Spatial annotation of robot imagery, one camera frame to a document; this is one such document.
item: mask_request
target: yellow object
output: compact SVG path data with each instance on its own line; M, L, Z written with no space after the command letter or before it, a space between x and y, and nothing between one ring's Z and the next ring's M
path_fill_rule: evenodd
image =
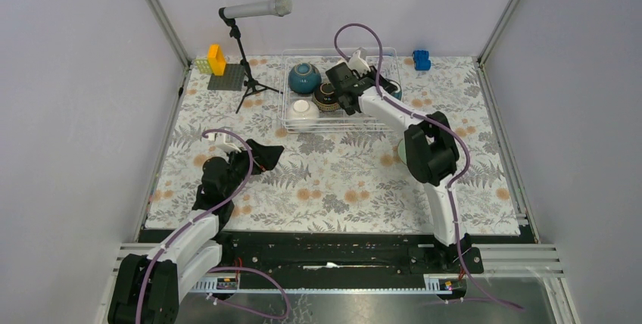
M210 62L207 59L194 59L194 63L200 74L212 74Z
M210 51L207 53L207 61L210 62L210 68L215 76L222 76L225 73L225 56L218 44L210 45Z

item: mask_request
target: orange block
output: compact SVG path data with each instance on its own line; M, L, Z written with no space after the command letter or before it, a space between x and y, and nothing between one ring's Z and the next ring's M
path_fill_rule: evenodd
M210 45L210 51L207 53L207 61L210 63L212 73L215 76L222 76L225 73L225 55L218 44Z

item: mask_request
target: dark gray grid mat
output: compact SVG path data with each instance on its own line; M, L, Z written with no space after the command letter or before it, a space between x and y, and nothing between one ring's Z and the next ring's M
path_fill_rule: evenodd
M212 74L207 89L211 91L240 91L243 89L245 70L240 64L227 64L222 76Z

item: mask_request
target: microphone head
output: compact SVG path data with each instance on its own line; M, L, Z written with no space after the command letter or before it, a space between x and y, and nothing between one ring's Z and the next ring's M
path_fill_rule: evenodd
M275 16L285 16L292 12L292 0L273 0Z

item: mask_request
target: white wire dish rack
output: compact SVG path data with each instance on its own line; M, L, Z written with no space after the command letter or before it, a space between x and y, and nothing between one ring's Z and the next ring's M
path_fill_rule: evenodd
M368 57L366 62L376 67L379 62L378 48L365 48ZM352 55L357 48L341 48L348 56ZM321 73L321 83L327 83L326 71L334 67L341 59L335 49L287 49L282 53L282 91L283 95L279 102L279 119L282 126L288 132L303 132L300 120L287 118L290 105L298 100L305 100L312 103L312 95L299 95L290 90L288 74L293 66L299 63L313 64ZM400 80L399 66L397 64L397 51L394 48L383 48L383 61L381 74L388 80L394 80L402 87ZM365 114L355 113L348 116L342 109L334 112L321 112L321 116L315 121L305 122L305 132L347 132L347 131L389 131L390 129L374 117Z

